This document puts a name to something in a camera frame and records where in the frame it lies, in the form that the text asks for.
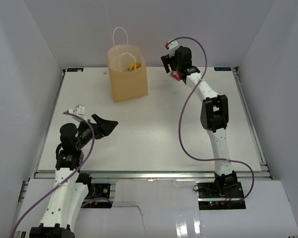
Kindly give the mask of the pink snack packet back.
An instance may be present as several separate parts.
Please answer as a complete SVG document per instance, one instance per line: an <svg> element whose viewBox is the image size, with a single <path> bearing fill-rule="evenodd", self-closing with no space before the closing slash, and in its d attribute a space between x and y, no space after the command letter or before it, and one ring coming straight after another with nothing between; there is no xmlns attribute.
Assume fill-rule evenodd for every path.
<svg viewBox="0 0 298 238"><path fill-rule="evenodd" d="M171 75L173 78L175 78L177 81L181 81L181 80L182 80L181 77L179 76L179 73L178 73L177 71L172 71L172 72L170 73L170 75Z"/></svg>

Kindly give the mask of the small yellow snack bar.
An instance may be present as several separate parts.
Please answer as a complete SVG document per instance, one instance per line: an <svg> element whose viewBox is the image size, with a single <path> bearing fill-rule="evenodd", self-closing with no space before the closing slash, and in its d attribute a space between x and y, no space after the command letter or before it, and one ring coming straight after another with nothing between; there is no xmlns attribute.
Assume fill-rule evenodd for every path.
<svg viewBox="0 0 298 238"><path fill-rule="evenodd" d="M126 69L126 72L134 71L135 69L138 69L139 67L141 67L140 63L130 63L129 67Z"/></svg>

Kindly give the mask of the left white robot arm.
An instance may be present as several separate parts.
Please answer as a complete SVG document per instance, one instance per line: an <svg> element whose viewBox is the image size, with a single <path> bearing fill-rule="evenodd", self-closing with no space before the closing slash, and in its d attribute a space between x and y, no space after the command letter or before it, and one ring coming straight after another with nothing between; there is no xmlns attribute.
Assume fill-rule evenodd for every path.
<svg viewBox="0 0 298 238"><path fill-rule="evenodd" d="M66 123L60 128L60 144L56 150L54 190L49 194L49 203L36 227L29 233L31 238L73 238L75 222L85 198L94 195L95 185L91 175L80 169L87 157L83 148L89 142L109 136L117 121L102 119L96 114L91 123L83 116L66 112L79 121L76 126Z"/></svg>

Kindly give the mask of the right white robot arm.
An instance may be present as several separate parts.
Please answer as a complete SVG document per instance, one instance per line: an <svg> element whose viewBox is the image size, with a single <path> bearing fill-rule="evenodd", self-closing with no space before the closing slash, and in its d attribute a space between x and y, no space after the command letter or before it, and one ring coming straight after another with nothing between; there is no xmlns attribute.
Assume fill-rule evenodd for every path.
<svg viewBox="0 0 298 238"><path fill-rule="evenodd" d="M177 41L167 43L165 47L168 54L161 57L165 71L176 72L202 103L200 122L210 138L215 162L214 191L217 196L225 198L237 185L226 140L228 98L218 94L203 80L205 72L200 72L192 64L190 48L179 45Z"/></svg>

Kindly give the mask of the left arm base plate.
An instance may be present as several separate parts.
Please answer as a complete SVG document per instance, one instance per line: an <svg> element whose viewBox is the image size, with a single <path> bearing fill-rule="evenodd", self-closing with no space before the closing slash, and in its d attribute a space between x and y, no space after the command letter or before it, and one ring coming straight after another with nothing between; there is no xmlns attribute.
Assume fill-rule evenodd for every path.
<svg viewBox="0 0 298 238"><path fill-rule="evenodd" d="M86 199L110 198L111 184L109 183L92 183L88 189Z"/></svg>

